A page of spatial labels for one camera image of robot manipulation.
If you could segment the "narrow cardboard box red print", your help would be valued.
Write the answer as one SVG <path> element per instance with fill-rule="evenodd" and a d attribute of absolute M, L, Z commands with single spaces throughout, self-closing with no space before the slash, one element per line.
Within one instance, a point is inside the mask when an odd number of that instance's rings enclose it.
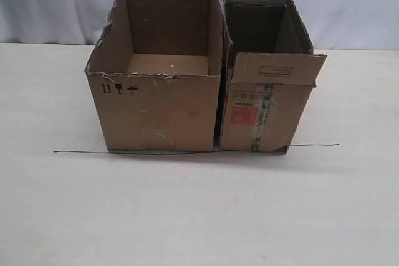
<path fill-rule="evenodd" d="M 226 78 L 219 147 L 284 154 L 326 60 L 294 0 L 222 0 Z"/>

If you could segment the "large open cardboard box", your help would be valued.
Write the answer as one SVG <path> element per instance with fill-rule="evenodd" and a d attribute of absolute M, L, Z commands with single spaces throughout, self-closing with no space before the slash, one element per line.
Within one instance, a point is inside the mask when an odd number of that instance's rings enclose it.
<path fill-rule="evenodd" d="M 85 74 L 108 150 L 211 151 L 219 0 L 114 0 Z"/>

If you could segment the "thin black line on table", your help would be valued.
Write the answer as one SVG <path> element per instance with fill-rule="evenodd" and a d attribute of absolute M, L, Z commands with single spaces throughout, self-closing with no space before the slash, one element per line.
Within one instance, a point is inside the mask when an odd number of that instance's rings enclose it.
<path fill-rule="evenodd" d="M 340 146 L 340 143 L 303 143 L 303 144 L 293 144 L 287 146 L 289 147 L 334 147 Z M 211 151 L 150 151 L 150 150 L 107 150 L 107 151 L 81 151 L 81 150 L 54 150 L 53 153 L 68 153 L 68 154 L 124 154 L 124 155 L 135 155 L 135 156 L 183 156 L 183 155 L 193 155 L 193 154 L 210 154 L 210 153 L 228 153 L 238 150 L 221 150 L 220 148 L 215 148 Z"/>

